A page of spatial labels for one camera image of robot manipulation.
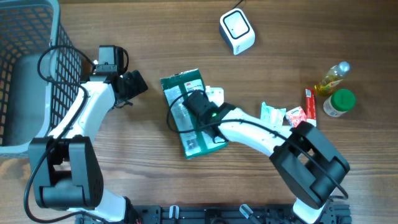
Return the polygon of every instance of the yellow liquid bottle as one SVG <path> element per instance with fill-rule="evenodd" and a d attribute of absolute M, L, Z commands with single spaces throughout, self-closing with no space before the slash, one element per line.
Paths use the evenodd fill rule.
<path fill-rule="evenodd" d="M 333 66 L 326 74 L 326 77 L 315 85 L 315 93 L 323 96 L 331 95 L 335 86 L 346 78 L 348 71 L 348 62 L 340 62 L 338 65 Z"/>

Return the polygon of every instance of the gray plastic bin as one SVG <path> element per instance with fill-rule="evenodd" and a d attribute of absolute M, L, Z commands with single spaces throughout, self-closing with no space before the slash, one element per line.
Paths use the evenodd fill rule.
<path fill-rule="evenodd" d="M 77 87 L 52 85 L 37 74 L 50 44 L 72 45 L 57 1 L 0 1 L 0 157 L 27 157 L 32 138 L 56 127 L 77 96 Z M 64 82 L 78 82 L 82 70 L 70 49 L 51 51 L 40 67 L 45 77 Z"/>

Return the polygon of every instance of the plastic jar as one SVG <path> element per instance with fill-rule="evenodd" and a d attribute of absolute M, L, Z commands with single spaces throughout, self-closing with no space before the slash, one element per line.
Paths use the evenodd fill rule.
<path fill-rule="evenodd" d="M 356 98 L 353 92 L 341 89 L 325 100 L 323 110 L 325 110 L 327 115 L 337 118 L 351 110 L 355 106 L 355 101 Z"/>

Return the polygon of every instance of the wooden tabletop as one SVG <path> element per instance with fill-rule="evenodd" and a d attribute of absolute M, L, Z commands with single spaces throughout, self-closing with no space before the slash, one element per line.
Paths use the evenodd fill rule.
<path fill-rule="evenodd" d="M 224 88 L 225 101 L 260 116 L 263 101 L 278 108 L 305 106 L 333 65 L 351 71 L 338 88 L 351 90 L 355 108 L 340 118 L 323 112 L 318 128 L 348 160 L 342 185 L 354 223 L 396 223 L 398 218 L 398 2 L 246 1 L 241 5 L 256 42 L 234 56 L 218 31 L 220 16 L 236 1 L 136 2 L 61 5 L 65 29 L 80 50 L 98 46 L 129 52 L 149 90 L 133 107 L 110 111 L 95 152 L 105 186 L 134 205 L 239 205 L 293 203 L 295 196 L 269 159 L 231 142 L 209 156 L 186 160 L 179 136 L 165 123 L 159 79 L 199 68 L 206 85 Z M 1 223 L 30 223 L 22 194 L 28 159 L 0 159 Z M 40 218 L 65 212 L 39 209 Z"/>

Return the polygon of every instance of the wire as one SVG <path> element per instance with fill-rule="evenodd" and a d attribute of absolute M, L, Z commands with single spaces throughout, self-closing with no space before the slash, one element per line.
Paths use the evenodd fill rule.
<path fill-rule="evenodd" d="M 127 50 L 123 49 L 123 52 L 126 54 L 126 66 L 124 67 L 123 73 L 127 72 L 127 69 L 129 68 L 129 54 L 127 53 Z"/>
<path fill-rule="evenodd" d="M 58 48 L 68 48 L 68 49 L 72 49 L 76 52 L 78 52 L 79 54 L 81 54 L 87 61 L 89 61 L 89 63 L 93 66 L 93 69 L 95 67 L 95 64 L 80 50 L 76 49 L 75 47 L 69 46 L 69 45 L 56 45 L 56 46 L 51 46 L 50 48 L 48 48 L 47 50 L 45 50 L 43 52 L 43 54 L 40 56 L 39 61 L 37 62 L 37 73 L 39 74 L 40 78 L 43 79 L 46 82 L 52 83 L 53 85 L 69 85 L 69 86 L 77 86 L 78 88 L 81 88 L 83 90 L 83 101 L 81 102 L 81 105 L 79 106 L 79 108 L 77 109 L 76 113 L 72 116 L 71 120 L 69 121 L 69 123 L 65 126 L 64 130 L 60 133 L 60 135 L 51 143 L 51 145 L 46 148 L 46 151 L 43 153 L 42 157 L 39 159 L 39 161 L 37 162 L 36 166 L 33 168 L 32 170 L 32 174 L 29 177 L 29 180 L 27 181 L 26 184 L 26 188 L 25 188 L 25 194 L 24 194 L 24 209 L 26 212 L 26 215 L 35 222 L 38 223 L 54 223 L 54 222 L 58 222 L 61 220 L 64 220 L 66 218 L 70 218 L 73 217 L 75 215 L 85 215 L 87 217 L 90 218 L 94 218 L 96 220 L 100 220 L 104 223 L 108 223 L 106 220 L 104 220 L 103 218 L 97 217 L 96 215 L 92 215 L 89 214 L 87 212 L 84 211 L 80 211 L 80 212 L 73 212 L 70 213 L 68 215 L 64 215 L 62 217 L 58 217 L 58 218 L 54 218 L 51 220 L 42 220 L 39 219 L 37 217 L 35 217 L 30 208 L 29 208 L 29 191 L 30 188 L 32 187 L 33 184 L 33 180 L 37 174 L 37 172 L 39 171 L 40 166 L 42 165 L 43 161 L 45 160 L 45 158 L 47 158 L 47 156 L 53 152 L 55 145 L 59 142 L 59 140 L 61 140 L 61 138 L 70 130 L 70 128 L 72 127 L 73 123 L 75 122 L 75 120 L 77 119 L 78 115 L 81 113 L 81 111 L 83 110 L 87 99 L 88 99 L 88 92 L 86 90 L 86 88 L 84 88 L 83 86 L 81 86 L 79 83 L 72 83 L 72 82 L 59 82 L 59 81 L 55 81 L 52 77 L 49 78 L 45 78 L 42 74 L 42 72 L 40 71 L 40 64 L 44 58 L 44 56 L 49 53 L 51 50 L 54 49 L 58 49 Z"/>
<path fill-rule="evenodd" d="M 236 8 L 238 5 L 240 5 L 244 0 L 240 0 L 232 9 Z"/>
<path fill-rule="evenodd" d="M 171 130 L 171 131 L 173 131 L 173 132 L 175 132 L 175 133 L 178 133 L 178 134 L 183 134 L 183 133 L 190 133 L 190 132 L 193 132 L 193 131 L 204 131 L 205 129 L 207 129 L 207 128 L 210 128 L 210 127 L 212 127 L 212 126 L 214 126 L 214 125 L 220 125 L 220 124 L 222 124 L 222 123 L 228 123 L 228 122 L 238 122 L 238 123 L 246 123 L 246 124 L 251 124 L 251 125 L 253 125 L 253 126 L 256 126 L 256 127 L 258 127 L 258 128 L 261 128 L 261 129 L 263 129 L 263 130 L 266 130 L 266 131 L 268 131 L 269 133 L 271 133 L 271 134 L 273 134 L 273 135 L 275 135 L 275 136 L 277 136 L 278 138 L 281 138 L 281 139 L 283 139 L 287 144 L 290 144 L 292 147 L 294 147 L 296 150 L 299 150 L 305 157 L 307 157 L 308 158 L 308 160 L 309 161 L 311 161 L 318 169 L 320 169 L 327 177 L 328 177 L 328 179 L 333 183 L 333 185 L 335 185 L 335 187 L 337 187 L 338 189 L 339 189 L 339 191 L 344 195 L 344 196 L 340 196 L 340 195 L 331 195 L 331 196 L 329 196 L 329 199 L 330 200 L 332 200 L 333 201 L 333 199 L 342 199 L 342 200 L 346 200 L 346 199 L 348 199 L 348 194 L 347 194 L 347 192 L 346 192 L 346 190 L 317 162 L 317 161 L 315 161 L 315 159 L 313 159 L 312 157 L 311 157 L 311 155 L 310 154 L 308 154 L 304 149 L 302 149 L 300 146 L 298 146 L 298 145 L 296 145 L 296 143 L 294 143 L 294 142 L 292 142 L 291 140 L 289 140 L 287 137 L 285 137 L 285 136 L 283 136 L 283 135 L 281 135 L 281 134 L 279 134 L 277 131 L 273 131 L 273 130 L 271 130 L 270 128 L 267 128 L 267 127 L 265 127 L 265 126 L 263 126 L 263 125 L 261 125 L 261 124 L 257 124 L 257 123 L 255 123 L 255 122 L 252 122 L 252 121 L 247 121 L 247 120 L 245 120 L 245 119 L 225 119 L 225 120 L 221 120 L 221 121 L 215 121 L 215 122 L 212 122 L 212 123 L 208 123 L 208 124 L 205 124 L 205 125 L 203 125 L 203 126 L 200 126 L 200 127 L 196 127 L 196 128 L 193 128 L 193 129 L 189 129 L 189 130 L 183 130 L 183 131 L 179 131 L 179 130 L 176 130 L 176 129 L 173 129 L 172 127 L 171 127 L 171 125 L 170 125 L 170 113 L 171 113 L 171 110 L 172 110 L 172 107 L 173 107 L 173 105 L 181 98 L 181 97 L 184 97 L 184 96 L 186 96 L 186 95 L 188 95 L 188 94 L 190 94 L 190 93 L 193 93 L 195 90 L 192 90 L 192 91 L 188 91 L 188 92 L 186 92 L 186 93 L 184 93 L 184 94 L 181 94 L 180 96 L 178 96 L 176 99 L 174 99 L 173 100 L 173 102 L 170 104 L 170 108 L 169 108 L 169 110 L 167 111 L 167 116 L 166 116 L 166 123 L 167 123 L 167 127 Z M 206 94 L 206 92 L 205 91 L 203 91 L 203 90 L 199 90 L 200 92 L 202 92 L 204 95 Z M 344 170 L 348 170 L 348 168 L 345 166 L 345 165 L 343 165 L 342 164 L 342 166 L 343 166 L 343 168 L 344 168 Z"/>

